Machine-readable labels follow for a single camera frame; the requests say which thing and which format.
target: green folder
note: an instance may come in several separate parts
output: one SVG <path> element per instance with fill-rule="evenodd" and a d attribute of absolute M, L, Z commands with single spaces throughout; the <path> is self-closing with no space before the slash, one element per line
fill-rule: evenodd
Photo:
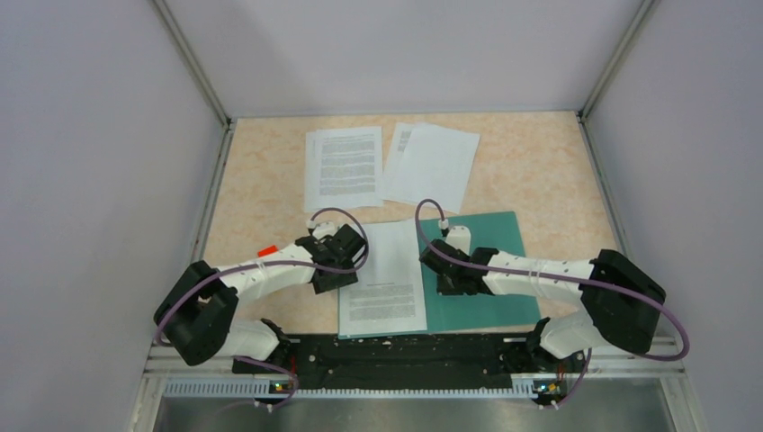
<path fill-rule="evenodd" d="M 450 226 L 463 225 L 471 231 L 471 250 L 496 248 L 524 256 L 525 247 L 519 235 L 519 224 L 513 211 L 483 213 L 448 218 Z M 437 220 L 422 220 L 421 226 L 430 240 L 442 237 Z M 424 242 L 418 240 L 419 251 Z M 535 324 L 540 318 L 538 301 L 526 295 L 438 295 L 437 276 L 422 265 L 427 333 L 484 327 Z"/>

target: document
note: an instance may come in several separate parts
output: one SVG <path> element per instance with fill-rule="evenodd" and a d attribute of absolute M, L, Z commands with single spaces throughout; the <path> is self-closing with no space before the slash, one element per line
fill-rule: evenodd
<path fill-rule="evenodd" d="M 426 331 L 426 305 L 413 220 L 364 225 L 371 254 L 358 283 L 339 289 L 339 337 Z"/>
<path fill-rule="evenodd" d="M 400 203 L 432 198 L 445 210 L 460 212 L 479 144 L 479 133 L 399 123 L 387 157 L 383 198 Z"/>
<path fill-rule="evenodd" d="M 316 130 L 305 140 L 306 212 L 380 207 L 382 128 Z"/>
<path fill-rule="evenodd" d="M 390 152 L 387 154 L 387 163 L 381 178 L 381 198 L 390 201 L 400 201 L 398 191 L 405 188 L 404 184 L 398 184 L 398 180 L 405 181 L 405 176 L 398 177 L 398 166 L 403 156 L 410 133 L 416 127 L 427 126 L 428 123 L 397 123 L 392 135 Z"/>

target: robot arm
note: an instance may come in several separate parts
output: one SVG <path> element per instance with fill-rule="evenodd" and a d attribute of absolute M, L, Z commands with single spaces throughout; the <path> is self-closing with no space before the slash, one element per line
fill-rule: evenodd
<path fill-rule="evenodd" d="M 437 274 L 442 295 L 531 295 L 578 306 L 562 318 L 541 319 L 527 339 L 527 347 L 539 362 L 554 363 L 590 347 L 614 345 L 634 354 L 649 351 L 660 313 L 641 301 L 616 292 L 539 277 L 539 274 L 574 276 L 621 285 L 660 304 L 665 292 L 625 256 L 602 250 L 592 260 L 551 261 L 515 256 L 495 248 L 477 247 L 469 255 L 471 235 L 466 227 L 452 227 L 445 240 L 433 247 L 449 257 L 496 271 L 478 270 L 450 263 L 429 249 L 420 261 Z M 524 271 L 509 274 L 499 269 Z"/>
<path fill-rule="evenodd" d="M 321 223 L 310 235 L 298 238 L 281 250 L 266 249 L 260 257 L 238 265 L 211 268 L 205 261 L 188 266 L 175 287 L 154 314 L 159 323 L 173 305 L 207 277 L 222 277 L 207 283 L 184 301 L 164 327 L 164 334 L 188 365 L 199 365 L 212 356 L 250 356 L 255 360 L 282 363 L 289 340 L 267 319 L 234 319 L 237 306 L 254 302 L 270 293 L 296 284 L 311 283 L 316 294 L 357 282 L 355 272 L 333 273 L 314 265 L 349 270 L 366 241 L 349 225 L 339 229 Z"/>

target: table surface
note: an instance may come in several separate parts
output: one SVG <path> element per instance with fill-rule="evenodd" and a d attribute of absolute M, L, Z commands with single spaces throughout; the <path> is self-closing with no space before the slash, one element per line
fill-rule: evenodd
<path fill-rule="evenodd" d="M 204 259 L 212 266 L 246 261 L 270 245 L 306 234 L 303 211 L 305 134 L 318 129 L 381 126 L 384 160 L 396 122 L 429 122 L 481 135 L 461 214 L 516 212 L 529 257 L 595 257 L 615 240 L 574 112 L 486 112 L 239 119 L 214 210 Z M 351 210 L 360 222 L 413 217 L 414 206 Z M 434 218 L 432 209 L 422 217 Z M 344 221 L 336 214 L 320 220 Z M 539 301 L 541 316 L 569 305 Z M 239 307 L 242 318 L 268 318 L 291 333 L 336 333 L 337 292 L 300 285 Z M 489 328 L 525 331 L 532 326 Z"/>

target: gray wall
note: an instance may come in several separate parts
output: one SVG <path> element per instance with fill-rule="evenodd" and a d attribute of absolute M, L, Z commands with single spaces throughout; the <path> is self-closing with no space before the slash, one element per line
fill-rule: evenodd
<path fill-rule="evenodd" d="M 578 109 L 640 0 L 167 0 L 234 116 Z"/>
<path fill-rule="evenodd" d="M 124 430 L 220 127 L 147 1 L 0 4 L 0 430 Z"/>
<path fill-rule="evenodd" d="M 759 429 L 763 3 L 662 2 L 592 120 L 633 256 L 686 323 L 711 430 Z"/>

